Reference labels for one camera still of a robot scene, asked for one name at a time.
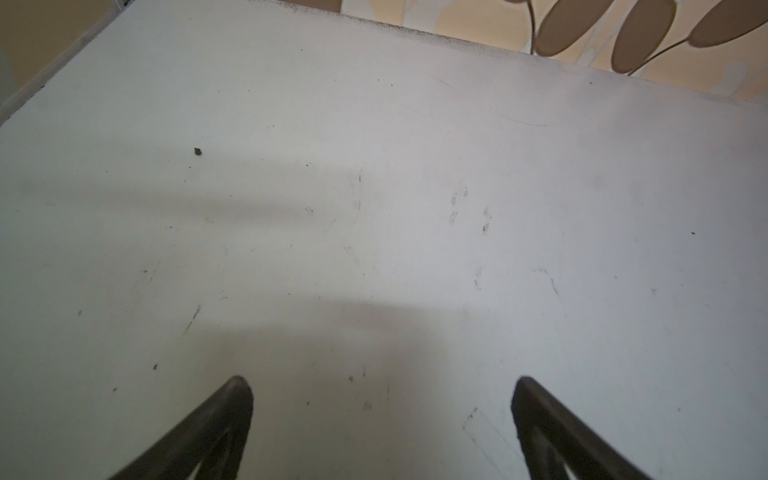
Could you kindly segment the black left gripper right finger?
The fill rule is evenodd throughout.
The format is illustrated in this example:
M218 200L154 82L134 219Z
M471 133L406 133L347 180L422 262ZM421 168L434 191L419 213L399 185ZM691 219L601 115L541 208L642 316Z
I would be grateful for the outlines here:
M532 479L649 479L530 376L516 382L511 412Z

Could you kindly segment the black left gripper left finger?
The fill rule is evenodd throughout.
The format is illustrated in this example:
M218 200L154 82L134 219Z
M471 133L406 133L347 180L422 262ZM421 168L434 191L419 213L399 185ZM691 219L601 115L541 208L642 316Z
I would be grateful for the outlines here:
M252 415L252 390L235 375L113 477L235 479Z

